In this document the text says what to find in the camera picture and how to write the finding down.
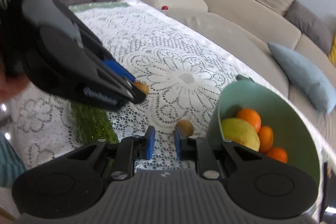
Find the table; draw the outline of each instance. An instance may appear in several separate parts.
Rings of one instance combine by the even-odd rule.
[[[335,152],[295,106],[259,74],[202,35],[137,0],[78,5],[72,10],[118,62],[151,88],[143,103],[130,103],[119,112],[108,113],[119,139],[143,135],[149,125],[155,127],[153,159],[138,161],[138,169],[194,168],[191,162],[176,160],[174,125],[180,118],[188,119],[195,127],[194,134],[204,137],[221,90],[237,74],[252,77],[287,101],[310,131],[320,164],[329,159],[336,167]],[[227,32],[225,38],[229,39],[230,30]],[[12,100],[11,108],[13,146],[29,168],[79,146],[68,101],[30,85]]]

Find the beige sofa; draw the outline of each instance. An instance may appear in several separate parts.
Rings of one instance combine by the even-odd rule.
[[[141,0],[221,46],[274,85],[336,149],[336,110],[325,116],[295,88],[271,56],[267,43],[284,45],[317,65],[336,88],[336,68],[300,30],[255,0]],[[225,39],[223,28],[243,33],[241,43]]]

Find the green bowl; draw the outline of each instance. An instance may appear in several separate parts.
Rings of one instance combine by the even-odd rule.
[[[221,120],[234,117],[241,108],[257,111],[262,125],[273,129],[274,146],[287,151],[288,164],[310,175],[320,185],[319,157],[303,121],[282,98],[252,80],[230,83],[222,91],[206,135],[211,145],[224,139]]]

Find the small potato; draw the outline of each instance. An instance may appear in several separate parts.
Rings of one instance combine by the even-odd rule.
[[[194,134],[194,126],[193,124],[188,120],[180,120],[176,123],[176,127],[181,127],[184,135],[186,137],[190,137],[192,134]]]
[[[148,85],[141,83],[141,82],[134,82],[133,85],[135,85],[138,89],[140,89],[146,95],[149,94],[150,89]]]

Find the orange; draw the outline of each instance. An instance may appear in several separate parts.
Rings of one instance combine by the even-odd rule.
[[[254,127],[256,132],[257,133],[259,132],[261,127],[261,118],[255,110],[249,108],[242,108],[237,112],[236,116],[239,119],[243,119],[249,122]]]
[[[273,130],[268,126],[262,126],[258,132],[260,140],[259,152],[267,153],[273,146],[274,134]]]
[[[271,157],[272,159],[279,160],[283,163],[287,163],[288,156],[285,149],[280,147],[273,147],[270,151],[266,153],[266,156]]]

